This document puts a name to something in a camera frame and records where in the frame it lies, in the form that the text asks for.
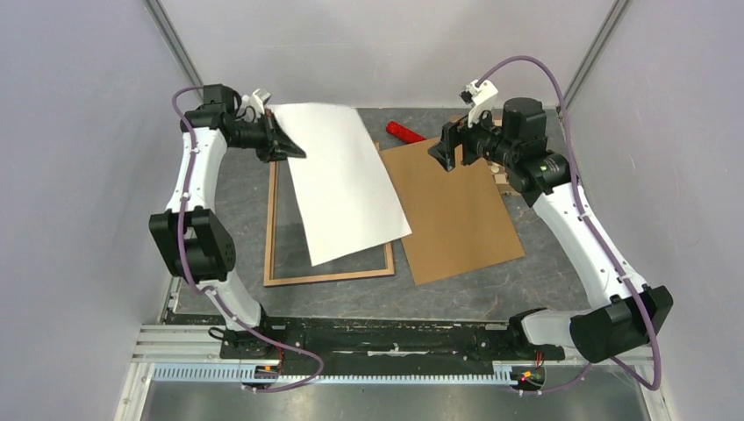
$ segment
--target cable connector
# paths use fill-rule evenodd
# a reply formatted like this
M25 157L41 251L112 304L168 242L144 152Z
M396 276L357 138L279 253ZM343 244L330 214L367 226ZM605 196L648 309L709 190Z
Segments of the cable connector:
M579 214L579 220L583 221L584 218L592 218L594 213L591 210L587 210L584 213Z
M477 86L478 80L465 85L465 90L460 94L460 98L467 105L470 105L468 111L468 127L472 127L481 119L484 111L491 111L496 105L496 96L498 89L490 81L483 81Z

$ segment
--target white paper sheet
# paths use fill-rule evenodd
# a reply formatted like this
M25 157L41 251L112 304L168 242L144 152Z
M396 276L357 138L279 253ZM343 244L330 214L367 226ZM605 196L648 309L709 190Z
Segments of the white paper sheet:
M276 121L307 153L289 158L313 266L411 233L388 172L353 108L293 103Z

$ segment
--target white wall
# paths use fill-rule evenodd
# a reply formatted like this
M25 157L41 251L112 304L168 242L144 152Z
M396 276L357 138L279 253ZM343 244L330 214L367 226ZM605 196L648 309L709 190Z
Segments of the white wall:
M165 287L185 77L136 0L4 5L0 56L0 419L111 419Z
M684 421L744 417L742 15L633 2L570 110L604 226L675 298L663 386Z
M462 107L465 83L516 54L568 87L612 0L162 0L205 82L274 103ZM502 102L556 104L528 63L494 79Z

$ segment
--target red tool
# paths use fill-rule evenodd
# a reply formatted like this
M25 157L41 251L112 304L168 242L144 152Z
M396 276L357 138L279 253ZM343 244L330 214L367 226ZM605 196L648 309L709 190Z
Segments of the red tool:
M424 136L421 136L405 126L399 125L395 121L390 121L385 127L385 131L408 144L426 140Z

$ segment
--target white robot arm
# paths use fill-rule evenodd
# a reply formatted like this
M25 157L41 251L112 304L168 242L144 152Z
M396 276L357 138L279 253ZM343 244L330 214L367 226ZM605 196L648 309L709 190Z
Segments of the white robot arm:
M262 309L238 277L233 238L214 213L219 164L228 147L253 148L262 161L304 157L304 152L284 135L271 110L265 107L270 98L268 92L257 89L250 96L243 96L236 106L238 97L223 85L204 87L204 104L185 116L196 134L196 147L192 147L191 133L182 125L183 158L175 190L165 212L150 217L150 232L166 266L173 276L183 276L176 218L184 198L184 180L188 177L183 235L190 272L197 288L206 293L225 317L226 327L233 331L244 330L238 319L248 327L257 326ZM252 121L238 117L247 108L253 109Z
M510 328L533 345L576 348L589 362L599 362L645 345L647 329L642 309L633 300L626 282L641 291L640 298L658 331L673 300L663 286L650 288L646 280L622 257L607 232L592 216L583 188L573 194L569 162L547 150L546 113L531 98L513 98L504 103L502 125L493 125L490 104L497 90L487 81L472 82L461 97L471 111L442 127L440 142L429 149L446 171L455 167L454 149L462 145L462 165L480 158L504 166L511 186L525 198L558 238L586 290L590 309L583 311L530 310L510 319ZM620 275L610 262L604 245L583 221L604 240L625 272Z

